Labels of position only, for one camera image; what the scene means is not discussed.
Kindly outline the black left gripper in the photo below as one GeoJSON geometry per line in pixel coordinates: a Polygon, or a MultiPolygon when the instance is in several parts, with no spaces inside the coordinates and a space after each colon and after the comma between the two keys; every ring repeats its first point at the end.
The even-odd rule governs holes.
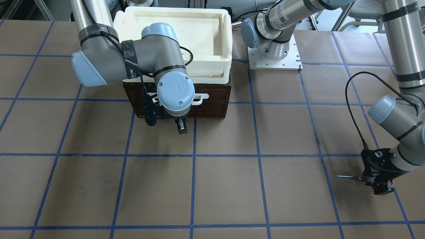
{"type": "Polygon", "coordinates": [[[397,156],[390,149],[363,149],[360,153],[364,165],[361,180],[366,186],[372,186],[375,195],[385,195],[395,192],[393,179],[399,169],[391,162],[397,156]]]}

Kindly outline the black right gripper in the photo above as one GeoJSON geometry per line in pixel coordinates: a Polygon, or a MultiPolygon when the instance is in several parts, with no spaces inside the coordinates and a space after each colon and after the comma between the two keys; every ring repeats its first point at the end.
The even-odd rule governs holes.
{"type": "Polygon", "coordinates": [[[164,106],[161,106],[158,102],[153,102],[153,98],[150,96],[142,97],[142,113],[145,118],[145,123],[148,126],[155,126],[157,120],[174,119],[178,133],[180,135],[187,133],[187,113],[183,113],[182,116],[172,116],[166,112],[164,106]]]}

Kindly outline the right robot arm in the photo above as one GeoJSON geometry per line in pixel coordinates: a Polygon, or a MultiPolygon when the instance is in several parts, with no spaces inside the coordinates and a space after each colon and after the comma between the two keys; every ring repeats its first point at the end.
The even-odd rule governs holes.
{"type": "Polygon", "coordinates": [[[176,34],[167,23],[153,23],[143,29],[140,40],[119,42],[105,0],[72,0],[72,13],[81,50],[71,56],[73,70],[82,85],[103,86],[119,80],[154,79],[158,102],[144,83],[142,112],[146,124],[154,126],[157,110],[173,118],[179,134],[187,133],[186,116],[195,98],[176,34]]]}

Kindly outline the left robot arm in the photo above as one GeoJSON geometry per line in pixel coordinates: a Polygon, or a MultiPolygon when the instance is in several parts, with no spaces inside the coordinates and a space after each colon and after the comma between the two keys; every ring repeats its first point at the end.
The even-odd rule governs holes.
{"type": "MultiPolygon", "coordinates": [[[[296,23],[321,10],[334,10],[350,0],[279,0],[241,22],[247,47],[271,48],[291,38],[296,23]]],[[[394,148],[370,150],[363,139],[360,153],[365,167],[357,180],[375,195],[394,192],[393,180],[424,165],[424,34],[421,9],[416,0],[379,0],[381,18],[394,65],[399,91],[384,96],[368,111],[370,118],[394,137],[394,148]]]]}

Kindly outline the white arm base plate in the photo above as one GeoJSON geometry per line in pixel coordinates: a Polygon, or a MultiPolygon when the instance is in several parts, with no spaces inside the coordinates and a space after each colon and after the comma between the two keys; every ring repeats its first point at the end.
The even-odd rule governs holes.
{"type": "Polygon", "coordinates": [[[280,44],[270,41],[256,48],[247,48],[248,61],[254,70],[287,70],[303,69],[295,36],[290,41],[280,44]]]}

